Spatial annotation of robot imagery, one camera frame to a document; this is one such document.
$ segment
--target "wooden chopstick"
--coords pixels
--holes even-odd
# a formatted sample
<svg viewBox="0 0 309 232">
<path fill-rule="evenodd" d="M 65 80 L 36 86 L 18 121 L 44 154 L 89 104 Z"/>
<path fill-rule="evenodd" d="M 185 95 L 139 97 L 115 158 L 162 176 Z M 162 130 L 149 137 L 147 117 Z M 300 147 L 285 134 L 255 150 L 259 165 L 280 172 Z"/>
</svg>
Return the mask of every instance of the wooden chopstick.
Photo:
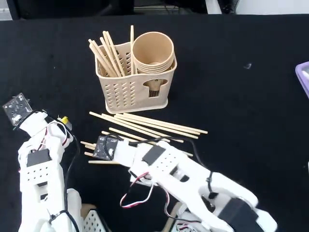
<svg viewBox="0 0 309 232">
<path fill-rule="evenodd" d="M 89 160 L 88 163 L 92 163 L 92 164 L 120 164 L 116 161 L 107 161 L 107 160 Z"/>
<path fill-rule="evenodd" d="M 81 141 L 81 144 L 84 144 L 84 145 L 87 145 L 87 146 L 96 146 L 97 144 L 91 144 L 91 143 L 88 143 L 88 142 L 85 142 L 85 141 Z"/>
<path fill-rule="evenodd" d="M 107 132 L 107 131 L 101 131 L 101 133 L 102 133 L 102 134 L 105 134 L 105 135 L 110 134 L 110 133 Z M 130 138 L 126 138 L 126 137 L 124 137 L 124 136 L 120 136 L 120 138 L 122 138 L 122 139 L 127 139 L 127 140 L 130 141 L 130 142 L 137 142 L 137 140 L 130 139 Z"/>
<path fill-rule="evenodd" d="M 144 125 L 144 126 L 153 127 L 153 128 L 159 129 L 159 130 L 169 131 L 169 132 L 172 132 L 172 133 L 175 133 L 175 134 L 180 134 L 180 135 L 187 136 L 187 137 L 190 137 L 190 138 L 193 138 L 193 139 L 198 139 L 197 136 L 188 134 L 186 132 L 182 132 L 182 131 L 179 131 L 179 130 L 173 130 L 173 129 L 157 126 L 157 125 L 150 124 L 150 123 L 147 123 L 147 122 L 141 122 L 141 121 L 134 120 L 134 119 L 131 119 L 131 118 L 123 117 L 122 115 L 119 115 L 119 114 L 115 115 L 114 117 L 115 118 L 120 118 L 120 119 L 123 119 L 123 120 L 126 120 L 126 121 L 129 121 L 129 122 L 134 122 L 134 123 L 137 123 L 137 124 L 141 124 L 141 125 Z"/>
<path fill-rule="evenodd" d="M 147 140 L 147 139 L 144 139 L 144 138 L 142 138 L 142 137 L 139 137 L 139 136 L 136 136 L 136 135 L 134 135 L 134 134 L 130 134 L 130 133 L 127 133 L 127 132 L 124 132 L 124 131 L 121 131 L 121 130 L 118 130 L 118 129 L 115 129 L 115 128 L 109 127 L 109 130 L 110 130 L 110 131 L 113 131 L 113 132 L 116 132 L 116 133 L 118 133 L 118 134 L 123 134 L 123 135 L 125 135 L 125 136 L 128 136 L 128 137 L 131 137 L 131 138 L 140 140 L 140 141 L 145 141 L 145 140 Z"/>
<path fill-rule="evenodd" d="M 136 125 L 136 124 L 134 124 L 134 123 L 129 123 L 128 120 L 127 120 L 127 118 L 120 118 L 120 117 L 118 118 L 118 117 L 116 117 L 116 115 L 114 115 L 113 119 L 116 120 L 116 121 L 118 121 L 118 122 L 125 123 L 125 124 L 127 124 L 127 125 L 129 125 L 129 126 L 133 126 L 133 127 L 139 128 L 139 129 L 141 129 L 141 130 L 148 131 L 148 132 L 150 132 L 150 133 L 159 135 L 159 136 L 168 136 L 168 137 L 170 137 L 170 135 L 163 134 L 163 133 L 161 133 L 161 132 L 158 132 L 158 131 L 155 131 L 155 130 L 152 130 L 152 129 L 149 129 L 149 128 L 146 128 L 146 127 L 142 127 L 142 126 Z M 179 142 L 179 143 L 183 143 L 183 140 L 180 140 L 180 139 L 173 139 L 173 140 L 174 140 L 174 141 L 177 141 L 177 142 Z"/>
<path fill-rule="evenodd" d="M 156 124 L 156 125 L 161 124 L 163 127 L 172 126 L 173 129 L 175 129 L 175 130 L 180 130 L 179 128 L 181 128 L 181 129 L 185 129 L 185 130 L 197 131 L 197 132 L 200 132 L 200 133 L 203 133 L 203 134 L 208 134 L 208 132 L 206 130 L 186 127 L 186 126 L 182 126 L 182 125 L 178 125 L 178 124 L 174 124 L 174 123 L 164 122 L 164 121 L 155 120 L 155 119 L 152 119 L 152 118 L 147 118 L 147 117 L 142 117 L 142 116 L 137 116 L 137 115 L 132 115 L 132 114 L 128 114 L 128 113 L 124 113 L 123 115 L 126 116 L 126 117 L 129 117 L 129 118 L 134 118 L 135 120 L 138 120 L 138 121 L 141 121 L 141 120 L 147 121 L 151 124 Z"/>
<path fill-rule="evenodd" d="M 156 131 L 154 130 L 151 130 L 151 129 L 148 129 L 148 128 L 145 128 L 145 127 L 141 127 L 139 125 L 136 125 L 136 124 L 133 124 L 133 123 L 127 123 L 126 121 L 123 121 L 121 119 L 118 119 L 118 118 L 114 118 L 112 116 L 109 116 L 109 115 L 106 115 L 106 114 L 101 114 L 103 117 L 105 118 L 109 118 L 110 120 L 114 120 L 116 122 L 119 122 L 119 123 L 122 123 L 123 125 L 125 125 L 125 127 L 128 127 L 134 131 L 137 131 L 137 132 L 140 132 L 140 133 L 143 133 L 143 134 L 146 134 L 146 135 L 149 135 L 151 137 L 154 137 L 154 138 L 159 138 L 160 136 L 159 135 L 156 135 L 155 133 L 157 133 Z M 166 142 L 170 142 L 169 139 L 162 139 Z"/>
<path fill-rule="evenodd" d="M 114 56 L 115 56 L 115 58 L 116 58 L 116 62 L 117 62 L 117 64 L 118 64 L 118 67 L 119 67 L 119 70 L 120 70 L 120 72 L 121 72 L 121 75 L 122 75 L 122 76 L 125 76 L 125 71 L 124 71 L 124 69 L 122 68 L 122 65 L 121 65 L 120 60 L 119 60 L 119 57 L 118 57 L 118 55 L 117 55 L 115 46 L 114 46 L 114 44 L 113 44 L 113 42 L 112 42 L 112 38 L 111 38 L 111 36 L 110 36 L 110 34 L 109 34 L 108 31 L 106 32 L 106 35 L 107 35 L 108 41 L 109 41 L 109 43 L 110 43 L 110 48 L 112 49 L 112 52 L 113 52 L 113 54 L 114 54 Z"/>
<path fill-rule="evenodd" d="M 101 55 L 101 57 L 103 58 L 105 64 L 107 65 L 106 71 L 108 72 L 110 77 L 116 77 L 117 74 L 114 71 L 114 69 L 112 68 L 112 65 L 110 64 L 110 62 L 108 61 L 108 59 L 105 57 L 105 55 L 103 54 L 102 50 L 99 48 L 98 44 L 96 43 L 96 41 L 92 40 L 91 43 L 94 45 L 94 47 L 96 48 L 96 50 L 99 52 L 99 54 Z"/>
<path fill-rule="evenodd" d="M 88 148 L 88 149 L 90 149 L 90 150 L 95 150 L 95 149 L 96 149 L 96 147 L 94 147 L 94 146 L 88 146 L 88 145 L 85 145 L 85 148 Z"/>
<path fill-rule="evenodd" d="M 130 47 L 131 47 L 131 75 L 135 74 L 135 65 L 133 62 L 133 42 L 134 42 L 134 26 L 131 25 L 131 32 L 130 32 Z"/>
<path fill-rule="evenodd" d="M 110 43 L 108 42 L 108 38 L 107 38 L 107 35 L 106 35 L 106 31 L 103 31 L 102 34 L 103 34 L 103 37 L 104 37 L 104 40 L 105 40 L 105 43 L 107 45 L 109 52 L 112 53 Z"/>
<path fill-rule="evenodd" d="M 111 117 L 111 116 L 107 116 L 107 117 L 106 117 L 106 116 L 102 116 L 102 115 L 93 113 L 93 112 L 91 112 L 91 111 L 89 112 L 89 114 L 90 114 L 90 115 L 93 115 L 93 116 L 96 116 L 96 117 L 99 117 L 99 118 L 101 118 L 101 119 L 104 119 L 104 120 L 106 120 L 106 121 L 109 121 L 109 122 L 118 124 L 118 125 L 120 125 L 120 126 L 129 128 L 129 129 L 132 129 L 132 130 L 134 130 L 134 131 L 140 132 L 140 133 L 142 133 L 142 134 L 147 134 L 147 135 L 149 135 L 149 136 L 151 136 L 151 137 L 159 138 L 158 135 L 149 133 L 149 132 L 147 132 L 147 131 L 145 131 L 145 130 L 144 130 L 144 131 L 143 131 L 143 130 L 140 130 L 140 129 L 136 128 L 136 127 L 129 126 L 129 125 L 127 125 L 127 124 L 125 124 L 125 123 L 122 123 L 122 122 L 118 122 L 118 121 L 116 121 L 116 120 L 115 120 L 113 117 Z"/>
<path fill-rule="evenodd" d="M 108 65 L 105 63 L 104 58 L 100 55 L 99 51 L 95 48 L 95 46 L 90 43 L 89 44 L 89 48 L 91 49 L 91 51 L 93 52 L 93 54 L 95 55 L 95 57 L 99 60 L 100 64 L 103 66 L 103 68 L 106 70 L 106 72 L 108 73 L 108 75 L 110 77 L 113 77 L 114 74 L 113 72 L 108 68 Z"/>
<path fill-rule="evenodd" d="M 118 77 L 121 77 L 121 74 L 120 74 L 120 72 L 119 72 L 119 70 L 118 70 L 118 68 L 117 68 L 117 65 L 116 65 L 116 63 L 115 63 L 115 61 L 114 61 L 114 58 L 112 57 L 112 54 L 110 53 L 109 48 L 107 47 L 107 45 L 106 45 L 106 43 L 105 43 L 103 37 L 100 37 L 100 41 L 101 41 L 101 43 L 102 43 L 102 45 L 103 45 L 103 47 L 104 47 L 104 49 L 105 49 L 105 51 L 106 51 L 106 53 L 107 53 L 108 58 L 110 59 L 110 61 L 111 61 L 111 63 L 112 63 L 112 66 L 113 66 L 113 68 L 114 68 L 114 71 L 117 73 L 117 76 L 118 76 Z"/>
</svg>

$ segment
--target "black wire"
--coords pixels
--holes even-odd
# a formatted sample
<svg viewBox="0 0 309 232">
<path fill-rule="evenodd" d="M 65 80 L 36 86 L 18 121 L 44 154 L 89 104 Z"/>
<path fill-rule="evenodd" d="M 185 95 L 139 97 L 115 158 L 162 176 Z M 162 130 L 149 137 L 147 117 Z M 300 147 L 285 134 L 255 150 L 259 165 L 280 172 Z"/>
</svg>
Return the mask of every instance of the black wire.
<svg viewBox="0 0 309 232">
<path fill-rule="evenodd" d="M 141 144 L 141 143 L 156 142 L 156 141 L 160 141 L 162 139 L 182 139 L 182 140 L 185 140 L 187 142 L 190 142 L 191 145 L 192 145 L 192 148 L 193 148 L 193 153 L 194 153 L 198 163 L 200 165 L 202 165 L 204 168 L 206 168 L 206 166 L 203 164 L 201 158 L 199 157 L 197 147 L 196 147 L 193 139 L 191 139 L 191 138 L 181 137 L 181 136 L 179 136 L 179 137 L 163 136 L 163 137 L 158 137 L 158 138 L 155 138 L 155 139 L 148 139 L 148 140 L 143 140 L 143 141 L 130 142 L 129 145 L 137 145 L 137 144 Z"/>
<path fill-rule="evenodd" d="M 104 151 L 105 153 L 108 155 L 108 157 L 110 158 L 110 160 L 113 160 L 113 156 L 110 154 L 110 152 L 108 151 L 107 149 L 107 139 L 108 138 L 112 138 L 112 136 L 115 136 L 118 140 L 122 141 L 123 139 L 118 135 L 118 134 L 114 134 L 114 133 L 109 133 L 107 134 L 105 137 L 104 137 L 104 140 L 103 140 L 103 148 L 104 148 Z"/>
</svg>

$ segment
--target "cup rim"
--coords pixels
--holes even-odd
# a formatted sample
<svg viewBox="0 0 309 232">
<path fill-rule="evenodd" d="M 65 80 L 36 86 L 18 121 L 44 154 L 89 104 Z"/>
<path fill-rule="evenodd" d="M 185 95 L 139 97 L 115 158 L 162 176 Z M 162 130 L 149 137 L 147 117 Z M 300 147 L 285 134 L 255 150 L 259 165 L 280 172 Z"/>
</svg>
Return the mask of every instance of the cup rim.
<svg viewBox="0 0 309 232">
<path fill-rule="evenodd" d="M 142 62 L 140 62 L 138 59 L 136 59 L 136 57 L 135 57 L 135 55 L 134 55 L 134 52 L 133 52 L 133 51 L 134 51 L 133 48 L 134 48 L 135 42 L 136 42 L 141 36 L 144 36 L 144 35 L 150 34 L 150 33 L 161 34 L 161 35 L 165 36 L 165 37 L 169 40 L 169 42 L 170 42 L 170 44 L 171 44 L 171 46 L 172 46 L 171 54 L 169 55 L 169 57 L 168 57 L 166 60 L 164 60 L 163 62 L 159 63 L 159 64 L 145 64 L 145 63 L 142 63 Z M 150 32 L 146 32 L 146 33 L 140 35 L 139 37 L 137 37 L 137 38 L 134 40 L 133 45 L 132 45 L 132 54 L 131 54 L 131 55 L 133 56 L 134 61 L 136 61 L 137 63 L 141 64 L 142 66 L 145 66 L 145 67 L 148 67 L 148 68 L 156 68 L 157 66 L 163 65 L 164 63 L 168 62 L 168 61 L 171 59 L 171 57 L 173 56 L 173 54 L 174 54 L 174 43 L 173 43 L 173 41 L 171 40 L 171 38 L 170 38 L 169 36 L 167 36 L 166 34 L 164 34 L 164 33 L 161 33 L 161 32 L 158 32 L 158 31 L 150 31 Z"/>
</svg>

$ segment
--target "paper cup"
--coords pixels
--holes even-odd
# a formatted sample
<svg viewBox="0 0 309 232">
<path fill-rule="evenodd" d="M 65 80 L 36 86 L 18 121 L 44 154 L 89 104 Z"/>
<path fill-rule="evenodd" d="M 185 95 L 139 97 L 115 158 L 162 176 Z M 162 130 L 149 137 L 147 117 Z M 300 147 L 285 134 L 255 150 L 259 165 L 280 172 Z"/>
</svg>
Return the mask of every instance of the paper cup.
<svg viewBox="0 0 309 232">
<path fill-rule="evenodd" d="M 148 32 L 133 43 L 132 56 L 137 68 L 161 68 L 174 56 L 174 44 L 165 34 Z"/>
</svg>

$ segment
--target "white wall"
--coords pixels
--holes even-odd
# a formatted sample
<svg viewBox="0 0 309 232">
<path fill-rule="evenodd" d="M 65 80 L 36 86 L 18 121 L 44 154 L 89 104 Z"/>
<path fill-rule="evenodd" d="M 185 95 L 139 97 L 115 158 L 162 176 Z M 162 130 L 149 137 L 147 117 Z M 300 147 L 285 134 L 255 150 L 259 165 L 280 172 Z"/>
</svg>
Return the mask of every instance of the white wall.
<svg viewBox="0 0 309 232">
<path fill-rule="evenodd" d="M 309 14 L 309 0 L 239 0 L 238 15 Z"/>
</svg>

